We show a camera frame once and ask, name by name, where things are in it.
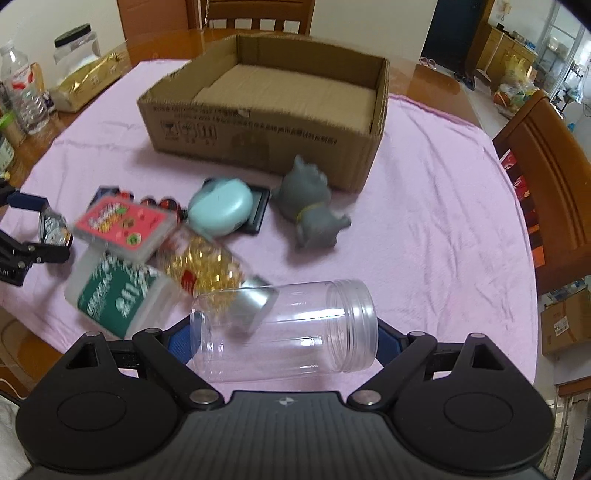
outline plastic bag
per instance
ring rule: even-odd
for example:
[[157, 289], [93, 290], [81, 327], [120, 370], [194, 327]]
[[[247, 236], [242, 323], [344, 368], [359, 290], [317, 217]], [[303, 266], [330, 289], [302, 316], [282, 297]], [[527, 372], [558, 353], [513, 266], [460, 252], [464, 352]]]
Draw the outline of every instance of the plastic bag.
[[520, 60], [512, 55], [505, 62], [505, 76], [501, 79], [501, 83], [519, 88], [528, 82], [531, 83], [531, 80], [527, 77], [525, 59]]
[[525, 59], [512, 55], [505, 62], [505, 76], [493, 96], [495, 104], [509, 114], [516, 113], [530, 99], [538, 87], [527, 76]]

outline cardboard box on floor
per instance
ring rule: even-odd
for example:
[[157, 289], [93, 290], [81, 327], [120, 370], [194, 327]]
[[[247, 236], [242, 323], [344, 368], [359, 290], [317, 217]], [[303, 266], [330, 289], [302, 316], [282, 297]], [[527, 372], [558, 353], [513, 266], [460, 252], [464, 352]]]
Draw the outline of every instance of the cardboard box on floor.
[[586, 288], [541, 314], [542, 355], [591, 340], [591, 293]]

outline glass door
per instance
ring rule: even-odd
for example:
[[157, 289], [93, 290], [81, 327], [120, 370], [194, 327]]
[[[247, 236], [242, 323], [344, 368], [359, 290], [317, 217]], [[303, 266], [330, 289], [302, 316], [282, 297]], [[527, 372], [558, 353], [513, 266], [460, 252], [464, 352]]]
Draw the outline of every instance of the glass door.
[[533, 65], [538, 70], [535, 85], [545, 90], [551, 99], [565, 88], [564, 81], [584, 32], [581, 22], [555, 2], [538, 42], [538, 57]]

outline gray toy cat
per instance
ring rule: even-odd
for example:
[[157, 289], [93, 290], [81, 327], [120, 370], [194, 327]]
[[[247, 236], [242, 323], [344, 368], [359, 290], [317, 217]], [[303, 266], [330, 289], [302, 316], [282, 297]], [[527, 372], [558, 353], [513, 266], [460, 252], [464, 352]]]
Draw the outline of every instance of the gray toy cat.
[[318, 171], [316, 165], [306, 164], [299, 155], [295, 158], [293, 170], [271, 195], [281, 214], [295, 223], [300, 247], [333, 247], [337, 234], [351, 226], [348, 216], [337, 218], [328, 208], [330, 189], [326, 175]]

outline metal screw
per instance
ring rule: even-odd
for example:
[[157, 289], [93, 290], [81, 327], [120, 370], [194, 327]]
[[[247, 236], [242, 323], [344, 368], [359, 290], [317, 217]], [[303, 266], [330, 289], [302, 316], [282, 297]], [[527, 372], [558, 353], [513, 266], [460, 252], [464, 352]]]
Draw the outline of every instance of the metal screw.
[[357, 390], [351, 398], [359, 405], [374, 405], [382, 399], [382, 395], [375, 390]]
[[219, 393], [217, 393], [215, 390], [211, 390], [210, 388], [200, 388], [199, 390], [191, 392], [189, 395], [189, 399], [193, 403], [197, 403], [199, 405], [209, 405], [216, 402], [219, 397]]

